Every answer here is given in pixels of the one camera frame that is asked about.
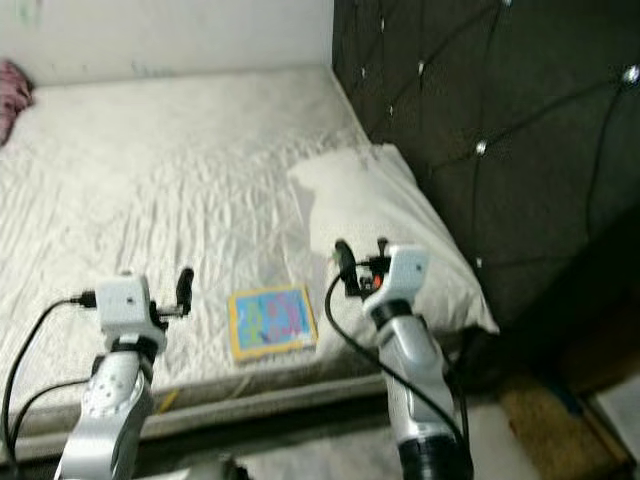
cable connector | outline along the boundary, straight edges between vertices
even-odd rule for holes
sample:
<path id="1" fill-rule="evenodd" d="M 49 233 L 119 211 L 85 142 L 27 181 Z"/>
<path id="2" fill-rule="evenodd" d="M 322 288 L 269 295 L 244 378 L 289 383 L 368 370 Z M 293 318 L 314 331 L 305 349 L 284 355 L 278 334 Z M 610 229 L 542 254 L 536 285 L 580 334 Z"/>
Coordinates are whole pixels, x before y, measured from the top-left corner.
<path id="1" fill-rule="evenodd" d="M 84 308 L 96 308 L 96 292 L 94 290 L 85 290 L 80 295 L 73 297 L 71 302 L 82 305 Z"/>

picture book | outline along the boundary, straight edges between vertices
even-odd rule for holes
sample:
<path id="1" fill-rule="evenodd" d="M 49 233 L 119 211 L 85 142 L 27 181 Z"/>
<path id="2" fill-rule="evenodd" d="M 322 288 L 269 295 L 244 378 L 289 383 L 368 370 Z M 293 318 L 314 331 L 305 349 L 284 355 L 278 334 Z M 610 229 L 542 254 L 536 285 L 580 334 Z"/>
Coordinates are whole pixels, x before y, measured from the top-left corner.
<path id="1" fill-rule="evenodd" d="M 314 346 L 318 338 L 302 286 L 235 293 L 229 299 L 229 312 L 236 361 Z"/>

brown rug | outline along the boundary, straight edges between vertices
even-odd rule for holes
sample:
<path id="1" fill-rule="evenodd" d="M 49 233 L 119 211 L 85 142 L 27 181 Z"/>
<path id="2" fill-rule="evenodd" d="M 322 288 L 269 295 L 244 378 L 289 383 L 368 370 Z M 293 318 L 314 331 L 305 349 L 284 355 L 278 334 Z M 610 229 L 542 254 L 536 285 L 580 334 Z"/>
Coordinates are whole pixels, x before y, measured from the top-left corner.
<path id="1" fill-rule="evenodd" d="M 590 412 L 573 416 L 544 386 L 510 380 L 500 401 L 543 480 L 600 480 L 629 462 L 624 448 Z"/>

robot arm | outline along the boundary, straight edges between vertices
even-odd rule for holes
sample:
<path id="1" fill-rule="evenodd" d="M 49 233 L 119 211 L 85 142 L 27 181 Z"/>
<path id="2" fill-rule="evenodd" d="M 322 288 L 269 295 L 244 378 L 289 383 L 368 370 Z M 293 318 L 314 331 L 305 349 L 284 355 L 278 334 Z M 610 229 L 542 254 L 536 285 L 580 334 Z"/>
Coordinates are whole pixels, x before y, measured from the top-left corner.
<path id="1" fill-rule="evenodd" d="M 427 272 L 427 253 L 413 245 L 387 249 L 384 239 L 378 246 L 379 255 L 367 261 L 371 277 L 358 282 L 351 249 L 342 240 L 336 243 L 345 292 L 363 300 L 365 318 L 376 325 L 380 361 L 453 417 L 442 351 L 425 322 L 412 311 Z M 385 380 L 389 418 L 405 480 L 472 479 L 473 464 L 466 443 L 461 445 L 450 426 L 413 391 L 389 375 L 385 374 Z"/>
<path id="2" fill-rule="evenodd" d="M 189 313 L 192 280 L 193 271 L 185 269 L 178 281 L 178 304 L 165 310 L 150 300 L 142 276 L 118 277 L 96 289 L 109 353 L 94 363 L 80 420 L 67 440 L 56 479 L 131 478 L 140 431 L 153 407 L 153 362 L 167 344 L 162 319 Z"/>

white wall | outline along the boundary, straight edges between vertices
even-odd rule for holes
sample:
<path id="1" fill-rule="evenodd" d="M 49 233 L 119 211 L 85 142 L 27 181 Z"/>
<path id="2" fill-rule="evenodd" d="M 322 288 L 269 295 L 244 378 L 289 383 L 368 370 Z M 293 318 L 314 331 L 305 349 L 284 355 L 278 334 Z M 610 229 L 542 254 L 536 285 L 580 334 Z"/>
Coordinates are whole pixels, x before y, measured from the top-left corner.
<path id="1" fill-rule="evenodd" d="M 330 64 L 333 0 L 0 0 L 38 84 Z"/>

